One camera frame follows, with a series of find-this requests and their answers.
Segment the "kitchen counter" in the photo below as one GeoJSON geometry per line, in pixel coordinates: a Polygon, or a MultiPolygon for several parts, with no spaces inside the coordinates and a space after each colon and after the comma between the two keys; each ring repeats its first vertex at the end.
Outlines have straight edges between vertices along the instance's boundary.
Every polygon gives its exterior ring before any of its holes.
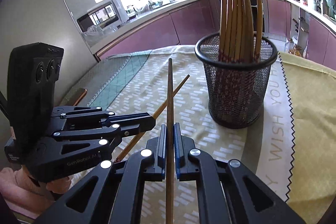
{"type": "Polygon", "coordinates": [[[177,8],[189,5],[195,1],[198,0],[179,0],[173,3],[170,3],[168,5],[165,5],[163,7],[157,8],[155,10],[151,10],[149,12],[146,12],[144,14],[140,14],[136,18],[133,18],[129,21],[127,21],[123,26],[121,26],[117,31],[106,35],[102,38],[98,43],[90,47],[90,51],[92,54],[98,53],[102,48],[107,46],[108,44],[111,44],[113,41],[117,40],[118,38],[125,35],[127,32],[130,32],[133,29],[136,29],[137,27],[140,27],[143,24],[146,24],[148,21],[153,20],[154,18],[161,16],[163,14],[166,14],[172,10],[175,10],[177,8]]]}
{"type": "Polygon", "coordinates": [[[328,18],[324,17],[322,14],[320,14],[319,12],[313,10],[312,8],[303,5],[302,3],[296,1],[296,0],[285,0],[288,1],[296,6],[298,6],[299,8],[305,10],[307,13],[310,13],[311,15],[313,15],[314,17],[316,17],[318,20],[320,20],[321,22],[323,22],[326,26],[329,27],[329,29],[331,29],[334,33],[336,33],[336,24],[329,20],[328,18]]]}

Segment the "utensil holder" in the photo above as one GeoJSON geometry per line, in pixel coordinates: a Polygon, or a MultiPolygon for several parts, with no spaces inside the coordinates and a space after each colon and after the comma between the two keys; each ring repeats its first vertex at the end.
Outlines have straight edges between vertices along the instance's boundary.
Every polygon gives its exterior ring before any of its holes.
{"type": "Polygon", "coordinates": [[[210,115],[227,128],[247,127],[259,116],[278,51],[263,37],[260,62],[225,63],[218,61],[218,49],[219,32],[201,38],[195,46],[195,54],[204,65],[210,115]]]}

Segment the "round metal pin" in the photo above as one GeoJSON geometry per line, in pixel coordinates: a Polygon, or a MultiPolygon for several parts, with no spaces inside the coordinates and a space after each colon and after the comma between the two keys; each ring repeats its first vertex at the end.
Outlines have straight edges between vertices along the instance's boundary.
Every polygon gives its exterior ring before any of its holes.
{"type": "Polygon", "coordinates": [[[99,140],[99,144],[100,145],[105,145],[105,144],[107,144],[108,143],[108,141],[106,140],[106,139],[101,139],[101,140],[99,140]]]}
{"type": "Polygon", "coordinates": [[[111,165],[112,165],[112,162],[110,160],[103,160],[100,163],[100,167],[104,169],[111,167],[111,165]]]}
{"type": "Polygon", "coordinates": [[[194,148],[190,150],[189,153],[193,156],[198,156],[201,153],[201,151],[199,149],[194,148]]]}
{"type": "Polygon", "coordinates": [[[240,161],[239,160],[231,160],[230,165],[234,168],[237,168],[240,166],[240,161]]]}
{"type": "Polygon", "coordinates": [[[149,157],[152,154],[152,151],[150,149],[144,149],[140,152],[140,154],[143,157],[149,157]]]}

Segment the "wooden chopstick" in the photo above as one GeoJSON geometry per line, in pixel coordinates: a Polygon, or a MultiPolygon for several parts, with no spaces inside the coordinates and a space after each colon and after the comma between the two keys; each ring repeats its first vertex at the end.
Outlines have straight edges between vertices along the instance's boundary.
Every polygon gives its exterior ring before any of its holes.
{"type": "Polygon", "coordinates": [[[227,22],[226,22],[225,45],[224,45],[224,61],[227,62],[230,52],[230,36],[232,26],[232,0],[227,0],[226,9],[227,9],[227,22]]]}
{"type": "Polygon", "coordinates": [[[257,0],[257,34],[254,49],[254,61],[259,62],[261,37],[263,35],[263,0],[257,0]]]}
{"type": "MultiPolygon", "coordinates": [[[[178,91],[181,89],[181,87],[184,85],[184,83],[188,80],[188,78],[190,77],[190,75],[187,75],[182,81],[181,83],[179,83],[179,85],[176,87],[176,89],[174,90],[173,95],[175,96],[178,91]]],[[[167,101],[165,100],[162,105],[154,112],[154,114],[152,115],[152,117],[154,119],[157,119],[160,114],[163,112],[163,110],[166,108],[167,106],[167,101]]],[[[123,151],[120,152],[120,154],[117,156],[117,158],[114,160],[114,163],[116,162],[120,162],[122,161],[126,155],[131,151],[131,149],[137,144],[137,142],[142,138],[142,136],[145,134],[146,132],[141,132],[138,135],[135,135],[133,137],[133,139],[131,139],[131,141],[128,143],[128,145],[126,145],[126,147],[124,148],[123,151]]]]}
{"type": "Polygon", "coordinates": [[[237,0],[237,32],[236,32],[236,48],[235,48],[235,62],[239,62],[240,46],[242,40],[242,0],[237,0]]]}
{"type": "Polygon", "coordinates": [[[174,95],[173,62],[168,61],[167,92],[167,156],[166,156],[166,224],[173,224],[174,219],[174,95]]]}
{"type": "Polygon", "coordinates": [[[226,34],[226,0],[221,0],[220,27],[219,27],[219,61],[222,61],[226,34]]]}
{"type": "Polygon", "coordinates": [[[237,0],[232,0],[232,24],[230,35],[229,62],[233,61],[235,57],[236,34],[237,34],[237,0]]]}
{"type": "Polygon", "coordinates": [[[244,59],[246,63],[251,63],[253,60],[254,39],[253,39],[253,17],[252,17],[250,0],[244,0],[244,20],[246,20],[245,37],[244,37],[245,41],[242,41],[243,43],[245,43],[244,59]]]}

